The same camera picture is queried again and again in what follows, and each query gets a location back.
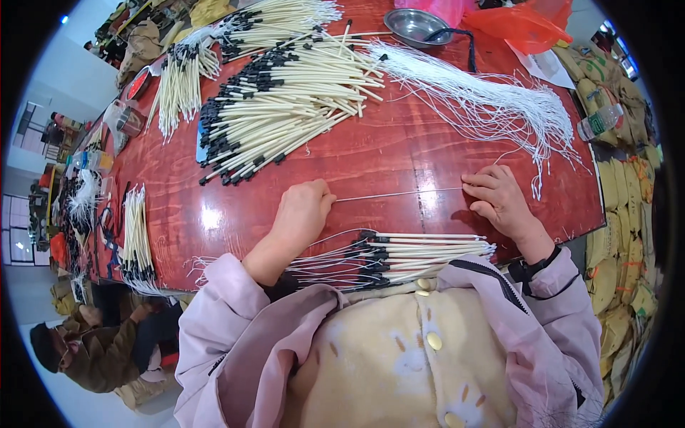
person's hand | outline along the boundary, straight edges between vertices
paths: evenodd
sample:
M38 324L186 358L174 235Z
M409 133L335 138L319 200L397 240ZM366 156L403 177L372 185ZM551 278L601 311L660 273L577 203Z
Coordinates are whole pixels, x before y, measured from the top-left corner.
M477 174L462 175L463 190L480 199L469 209L487 218L495 229L511 238L528 264L552 254L554 241L530 212L521 188L508 166L486 166Z
M102 311L90 305L80 305L79 312L91 327L102 324Z
M263 286L274 285L321 234L335 200L322 179L290 187L281 198L271 231L242 261L252 279Z
M137 324L146 319L150 312L152 312L152 306L149 303L143 303L138 305L129 318Z

plastic water bottle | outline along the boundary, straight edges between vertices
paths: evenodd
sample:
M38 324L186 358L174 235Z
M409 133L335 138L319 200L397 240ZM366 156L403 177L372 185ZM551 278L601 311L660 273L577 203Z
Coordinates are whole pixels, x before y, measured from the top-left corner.
M621 104L605 105L578 122L578 134L583 141L589 141L607 129L612 129L623 116Z
M74 153L74 156L67 158L67 166L71 164L78 169L90 169L108 174L112 170L114 158L102 150L78 151Z

pink jacket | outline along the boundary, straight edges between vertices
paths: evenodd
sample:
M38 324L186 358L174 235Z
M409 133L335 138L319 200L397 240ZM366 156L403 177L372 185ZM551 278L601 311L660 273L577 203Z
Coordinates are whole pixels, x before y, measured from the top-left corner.
M602 410L601 326L586 287L563 249L523 298L485 259L467 255L438 276L438 290L474 288L507 351L506 377L517 427L576 426ZM179 320L174 415L182 427L277 427L293 364L307 358L324 318L348 302L317 284L274 303L233 255L205 269L207 285Z

paper sheet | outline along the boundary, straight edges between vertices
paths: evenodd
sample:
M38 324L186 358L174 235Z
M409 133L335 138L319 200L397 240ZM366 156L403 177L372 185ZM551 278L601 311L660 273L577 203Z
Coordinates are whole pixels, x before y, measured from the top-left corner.
M207 159L207 152L209 151L209 147L205 147L204 149L200 147L200 140L202 139L203 131L204 128L202 127L202 121L197 121L197 148L195 149L195 161L198 164L201 164Z
M528 70L531 75L548 81L556 86L561 86L563 88L575 89L575 84L571 77L569 77L568 72L559 61L559 57L550 49L546 52L538 53L536 55L524 55L523 53L517 51L509 45L512 51L516 54L521 64ZM547 70L545 73L539 64L544 64L543 68Z

finger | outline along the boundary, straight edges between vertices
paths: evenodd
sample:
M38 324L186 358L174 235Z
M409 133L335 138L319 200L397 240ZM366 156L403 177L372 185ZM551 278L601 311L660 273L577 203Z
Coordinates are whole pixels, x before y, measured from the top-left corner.
M487 218L491 223L497 219L497 213L492 205L485 201L476 201L471 204L469 209L481 217Z
M479 174L487 174L491 175L495 178L504 178L506 174L504 171L502 171L502 167L500 165L489 165L483 168L482 170L478 171Z
M516 177L514 177L514 173L512 172L512 169L511 169L511 168L509 168L509 167L506 166L506 165L502 165L501 167L502 167L502 171L504 171L504 173L505 173L506 175L508 175L509 177L511 177L511 178L513 178L513 179L516 179Z
M462 181L474 186L483 186L490 189L496 189L500 184L498 179L486 174L464 174L462 175Z
M323 178L318 178L312 181L312 184L316 187L316 189L321 191L321 194L329 194L331 190L328 188L328 183Z
M488 189L487 187L475 187L471 184L464 183L462 189L474 198L490 203L495 202L495 191Z
M328 213L331 211L331 205L333 205L333 202L335 202L337 199L338 197L332 193L324 195L324 197L321 199L321 212L324 213L324 215L328 215Z

